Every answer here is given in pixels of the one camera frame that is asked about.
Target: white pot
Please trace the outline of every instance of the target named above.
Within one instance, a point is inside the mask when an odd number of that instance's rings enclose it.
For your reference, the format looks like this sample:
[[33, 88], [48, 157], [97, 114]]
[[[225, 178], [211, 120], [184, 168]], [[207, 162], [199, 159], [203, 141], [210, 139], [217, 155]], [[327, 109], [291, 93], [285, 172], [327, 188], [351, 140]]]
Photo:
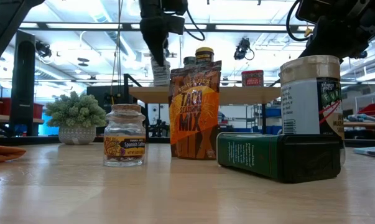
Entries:
[[64, 127], [58, 130], [58, 138], [64, 144], [89, 144], [95, 140], [96, 127]]

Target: potted plant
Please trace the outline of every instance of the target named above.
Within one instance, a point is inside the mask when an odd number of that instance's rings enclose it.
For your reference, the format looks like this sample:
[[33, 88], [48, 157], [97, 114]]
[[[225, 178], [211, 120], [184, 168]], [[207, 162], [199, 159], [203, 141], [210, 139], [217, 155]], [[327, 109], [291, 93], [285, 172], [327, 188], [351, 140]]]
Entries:
[[70, 97], [61, 95], [54, 103], [46, 104], [45, 114], [51, 116], [47, 125], [60, 127], [58, 138], [64, 144], [89, 144], [96, 136], [97, 126], [106, 126], [106, 112], [93, 95]]

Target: yellow lid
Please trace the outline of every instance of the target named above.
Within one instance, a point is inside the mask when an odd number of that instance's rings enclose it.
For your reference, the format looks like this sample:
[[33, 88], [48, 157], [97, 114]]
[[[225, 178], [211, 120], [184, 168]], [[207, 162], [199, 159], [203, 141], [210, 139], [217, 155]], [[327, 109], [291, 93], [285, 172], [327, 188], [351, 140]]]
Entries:
[[209, 51], [209, 52], [212, 52], [212, 53], [213, 53], [213, 49], [210, 48], [210, 47], [200, 47], [199, 49], [197, 49], [197, 50], [195, 51], [195, 53], [197, 54], [197, 53], [202, 52], [202, 51]]

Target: seasoning pouch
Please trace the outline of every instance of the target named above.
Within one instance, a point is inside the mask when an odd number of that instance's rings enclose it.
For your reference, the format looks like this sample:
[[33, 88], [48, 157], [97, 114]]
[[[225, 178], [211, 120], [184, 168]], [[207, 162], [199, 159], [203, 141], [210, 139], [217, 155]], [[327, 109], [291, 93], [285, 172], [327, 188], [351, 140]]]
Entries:
[[221, 61], [171, 71], [169, 86], [172, 155], [216, 159]]

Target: green tin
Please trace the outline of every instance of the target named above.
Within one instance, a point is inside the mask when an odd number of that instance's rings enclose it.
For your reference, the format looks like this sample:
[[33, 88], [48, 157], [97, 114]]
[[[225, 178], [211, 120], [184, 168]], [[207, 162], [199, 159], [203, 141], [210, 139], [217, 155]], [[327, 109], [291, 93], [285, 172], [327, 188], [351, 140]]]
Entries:
[[219, 165], [248, 170], [280, 182], [335, 178], [341, 170], [341, 139], [312, 134], [220, 133]]

